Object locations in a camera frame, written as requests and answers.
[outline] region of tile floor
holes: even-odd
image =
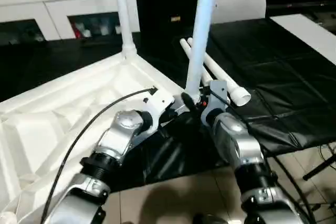
[[[326,148],[322,149],[322,153],[326,158],[330,156]],[[336,200],[336,170],[328,167],[309,181],[302,180],[306,172],[322,162],[318,148],[279,158],[306,194],[309,203]],[[272,159],[269,161],[280,183],[299,200],[280,167]],[[232,224],[244,223],[245,218],[240,208],[240,192],[229,167],[114,193],[109,197],[105,210],[106,224],[190,224],[199,212],[220,216]],[[336,209],[328,209],[328,205],[322,205],[314,214],[318,224],[336,223]]]

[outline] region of white plastic panel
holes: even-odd
[[[212,23],[265,18],[266,0],[215,0]]]
[[[334,34],[301,14],[277,16],[271,19],[336,65]]]
[[[33,223],[67,149],[88,121],[112,101],[152,86],[172,95],[182,92],[139,56],[124,60],[117,54],[0,103],[0,211],[14,211],[20,223]],[[80,169],[80,159],[115,113],[141,110],[148,96],[120,102],[96,120],[70,155],[57,192]]]

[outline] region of white cabinet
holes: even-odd
[[[0,6],[0,23],[31,19],[36,22],[46,40],[60,39],[44,3]]]
[[[140,31],[137,0],[127,0],[132,31]],[[61,39],[75,38],[70,20],[75,16],[113,13],[117,17],[117,0],[63,0],[46,2],[49,14]]]

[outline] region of black table surface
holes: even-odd
[[[188,59],[179,39],[191,35],[192,29],[173,39],[133,37],[138,54],[184,88]],[[121,45],[120,37],[100,37],[2,47],[0,100],[116,54]],[[290,32],[270,19],[213,25],[207,52],[252,94],[237,111],[274,153],[336,139],[336,66]],[[114,190],[223,164],[199,121],[185,114],[127,155]]]

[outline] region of metal bracket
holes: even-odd
[[[221,97],[223,100],[227,101],[226,81],[217,81],[217,80],[211,81],[209,83],[209,87],[212,92]],[[208,105],[201,115],[201,122],[205,126],[210,127],[210,125],[206,122],[207,115],[214,109],[222,109],[224,112],[226,110],[226,107],[227,105],[225,105],[220,99],[218,99],[212,93],[210,93]]]

